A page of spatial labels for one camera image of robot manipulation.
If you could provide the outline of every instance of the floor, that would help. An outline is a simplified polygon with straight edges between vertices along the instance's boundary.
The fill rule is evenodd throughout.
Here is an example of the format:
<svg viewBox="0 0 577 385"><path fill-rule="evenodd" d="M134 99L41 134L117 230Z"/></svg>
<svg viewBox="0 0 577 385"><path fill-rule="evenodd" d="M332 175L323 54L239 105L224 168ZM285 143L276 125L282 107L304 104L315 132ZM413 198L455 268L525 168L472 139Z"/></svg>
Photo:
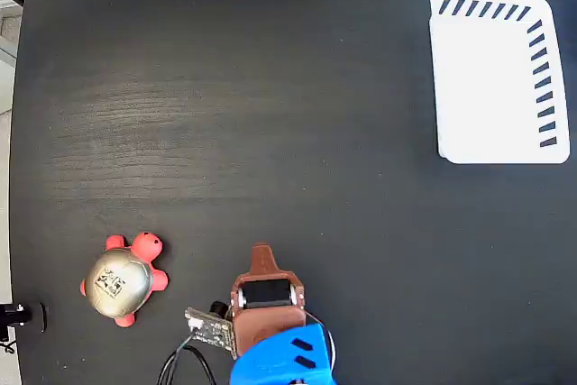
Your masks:
<svg viewBox="0 0 577 385"><path fill-rule="evenodd" d="M18 38L20 37L21 22L21 15L3 18L2 22L0 23L0 36L16 44L18 42Z"/></svg>
<svg viewBox="0 0 577 385"><path fill-rule="evenodd" d="M12 301L10 255L8 254L8 164L10 160L10 123L12 112L0 115L0 304ZM11 341L14 330L10 328ZM0 385L19 385L17 354L0 349Z"/></svg>

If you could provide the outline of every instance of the black clamp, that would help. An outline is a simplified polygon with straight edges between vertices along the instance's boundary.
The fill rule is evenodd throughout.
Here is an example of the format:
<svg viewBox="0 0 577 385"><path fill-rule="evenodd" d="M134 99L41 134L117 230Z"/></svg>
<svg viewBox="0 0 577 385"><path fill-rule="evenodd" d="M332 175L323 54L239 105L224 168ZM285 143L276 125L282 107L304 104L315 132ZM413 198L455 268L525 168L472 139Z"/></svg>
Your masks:
<svg viewBox="0 0 577 385"><path fill-rule="evenodd" d="M6 353L15 353L15 340L8 343L10 336L8 326L25 326L43 333L46 330L46 310L40 303L32 305L0 304L0 347Z"/></svg>

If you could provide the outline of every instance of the red plush turtle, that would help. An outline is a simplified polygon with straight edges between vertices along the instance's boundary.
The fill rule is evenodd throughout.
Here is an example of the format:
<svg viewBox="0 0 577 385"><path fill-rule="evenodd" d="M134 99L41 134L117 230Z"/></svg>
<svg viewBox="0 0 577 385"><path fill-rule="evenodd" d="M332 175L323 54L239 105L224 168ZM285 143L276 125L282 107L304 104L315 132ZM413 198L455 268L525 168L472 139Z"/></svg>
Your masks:
<svg viewBox="0 0 577 385"><path fill-rule="evenodd" d="M162 251L159 237L149 232L136 236L126 247L120 234L106 240L106 252L80 284L82 295L102 315L122 327L134 323L134 312L153 291L164 290L169 278L155 270L152 261Z"/></svg>

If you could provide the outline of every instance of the black table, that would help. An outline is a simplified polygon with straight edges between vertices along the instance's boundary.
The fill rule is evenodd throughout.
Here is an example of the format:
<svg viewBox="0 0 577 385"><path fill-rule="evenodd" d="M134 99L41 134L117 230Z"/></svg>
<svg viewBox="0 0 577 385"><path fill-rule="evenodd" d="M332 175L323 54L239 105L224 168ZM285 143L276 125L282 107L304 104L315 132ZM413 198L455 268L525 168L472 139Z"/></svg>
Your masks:
<svg viewBox="0 0 577 385"><path fill-rule="evenodd" d="M262 240L333 330L339 383L577 380L577 160L437 155L428 2L26 0L11 260L50 328L19 335L24 383L153 383L185 307L227 300ZM577 131L577 1L548 2ZM170 285L120 329L78 284L145 229Z"/></svg>

